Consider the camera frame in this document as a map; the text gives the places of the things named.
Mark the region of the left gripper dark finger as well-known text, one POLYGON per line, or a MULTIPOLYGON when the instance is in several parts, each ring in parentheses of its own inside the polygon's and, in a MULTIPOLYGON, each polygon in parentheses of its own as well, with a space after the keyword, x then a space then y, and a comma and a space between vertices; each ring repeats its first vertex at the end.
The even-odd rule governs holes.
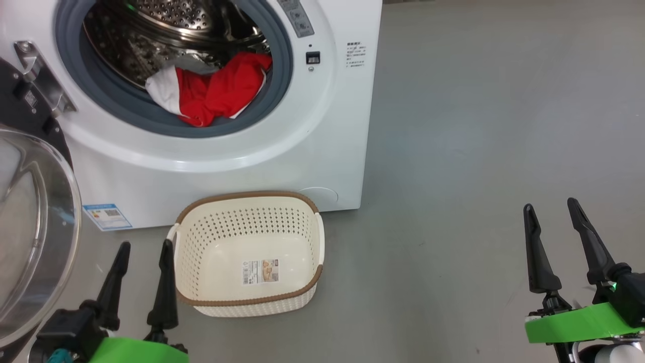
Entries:
POLYGON ((179 325, 174 271, 173 243, 166 239, 163 242, 160 260, 160 276, 155 301, 148 313, 147 324, 153 331, 174 329, 179 325))
POLYGON ((127 273, 130 256, 131 243, 123 241, 96 299, 95 326, 97 328, 109 331, 117 331, 120 328, 119 303, 122 279, 127 273))

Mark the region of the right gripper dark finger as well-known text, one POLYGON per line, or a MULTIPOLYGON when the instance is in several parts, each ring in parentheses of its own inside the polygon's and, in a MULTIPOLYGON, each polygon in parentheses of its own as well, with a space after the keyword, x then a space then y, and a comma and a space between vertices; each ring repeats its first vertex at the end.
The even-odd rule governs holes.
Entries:
POLYGON ((594 225, 576 198, 567 199, 567 208, 574 230, 579 233, 588 265, 587 280, 591 285, 610 281, 608 273, 615 262, 594 225))
POLYGON ((529 290, 536 294, 559 291, 562 283, 551 269, 541 241, 541 226, 532 204, 524 206, 523 218, 529 290))

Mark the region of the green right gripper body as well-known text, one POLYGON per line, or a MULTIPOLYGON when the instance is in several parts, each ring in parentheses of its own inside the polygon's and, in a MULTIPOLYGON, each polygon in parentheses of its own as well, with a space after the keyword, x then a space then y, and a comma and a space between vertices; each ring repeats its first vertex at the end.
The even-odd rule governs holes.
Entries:
POLYGON ((643 316, 643 294, 601 291, 595 304, 575 309, 555 291, 530 312, 524 328, 531 344, 572 344, 643 335, 643 316))

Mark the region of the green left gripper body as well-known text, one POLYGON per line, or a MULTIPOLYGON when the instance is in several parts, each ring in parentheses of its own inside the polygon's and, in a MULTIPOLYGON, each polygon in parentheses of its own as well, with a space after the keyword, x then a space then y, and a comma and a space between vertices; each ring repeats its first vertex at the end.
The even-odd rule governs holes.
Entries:
POLYGON ((107 336, 89 362, 189 362, 187 349, 182 344, 168 344, 163 328, 152 328, 144 339, 117 336, 103 329, 107 336))

